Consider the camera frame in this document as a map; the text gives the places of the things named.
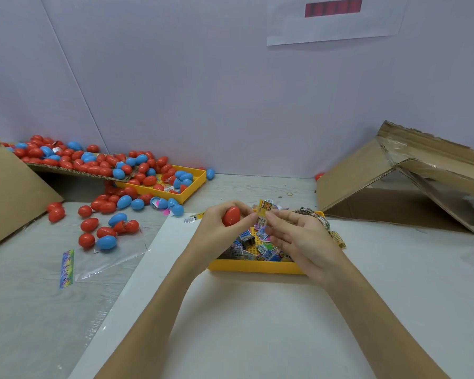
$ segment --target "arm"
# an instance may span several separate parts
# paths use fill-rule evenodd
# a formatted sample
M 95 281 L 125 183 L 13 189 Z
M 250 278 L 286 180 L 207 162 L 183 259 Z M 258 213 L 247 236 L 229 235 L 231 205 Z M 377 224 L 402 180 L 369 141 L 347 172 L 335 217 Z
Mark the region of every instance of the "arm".
M 272 243 L 324 287 L 378 379 L 449 379 L 316 218 L 289 211 L 266 216 Z
M 238 206 L 245 217 L 225 227 L 221 218 L 231 206 Z M 253 226 L 257 217 L 240 201 L 208 208 L 190 243 L 95 379 L 158 377 L 165 345 L 191 283 L 239 234 Z

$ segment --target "white wall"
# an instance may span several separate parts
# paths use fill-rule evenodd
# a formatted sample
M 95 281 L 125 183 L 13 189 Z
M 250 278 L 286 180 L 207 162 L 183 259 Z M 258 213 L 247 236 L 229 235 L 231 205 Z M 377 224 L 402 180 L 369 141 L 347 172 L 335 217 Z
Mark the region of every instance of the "white wall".
M 474 146 L 474 0 L 409 0 L 393 37 L 269 48 L 265 0 L 43 2 L 111 152 L 310 177 L 385 119 Z M 55 62 L 38 57 L 36 69 Z M 37 115 L 31 102 L 1 106 L 12 121 Z
M 0 139 L 33 134 L 105 149 L 41 0 L 0 0 Z

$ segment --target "hand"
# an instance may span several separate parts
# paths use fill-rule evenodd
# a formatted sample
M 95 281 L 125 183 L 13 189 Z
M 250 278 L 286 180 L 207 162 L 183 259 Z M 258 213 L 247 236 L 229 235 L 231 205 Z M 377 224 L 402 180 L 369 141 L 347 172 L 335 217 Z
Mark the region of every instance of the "hand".
M 325 286 L 330 273 L 348 262 L 341 248 L 315 217 L 287 210 L 265 213 L 273 245 L 284 250 L 312 280 Z
M 240 221 L 225 227 L 222 218 L 232 206 L 240 209 Z M 223 254 L 257 219 L 258 214 L 241 201 L 228 201 L 209 207 L 179 259 L 193 268 L 196 275 L 202 273 L 211 261 Z

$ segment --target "cardboard box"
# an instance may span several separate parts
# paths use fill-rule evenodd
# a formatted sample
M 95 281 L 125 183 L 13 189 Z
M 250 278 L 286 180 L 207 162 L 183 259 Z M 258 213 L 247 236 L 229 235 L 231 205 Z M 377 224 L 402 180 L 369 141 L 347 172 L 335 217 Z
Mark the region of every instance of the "cardboard box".
M 415 189 L 368 187 L 398 171 Z M 436 183 L 450 186 L 438 189 Z M 385 121 L 376 137 L 317 181 L 327 216 L 474 233 L 474 150 Z
M 63 198 L 13 153 L 0 145 L 0 241 Z

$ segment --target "forearm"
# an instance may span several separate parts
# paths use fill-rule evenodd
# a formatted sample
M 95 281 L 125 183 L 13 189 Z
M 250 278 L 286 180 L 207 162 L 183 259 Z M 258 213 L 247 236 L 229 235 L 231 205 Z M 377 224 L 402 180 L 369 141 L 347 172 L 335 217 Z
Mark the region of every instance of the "forearm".
M 182 261 L 176 261 L 95 379 L 138 379 L 159 375 L 165 345 L 195 276 Z
M 351 262 L 325 288 L 378 379 L 448 378 Z

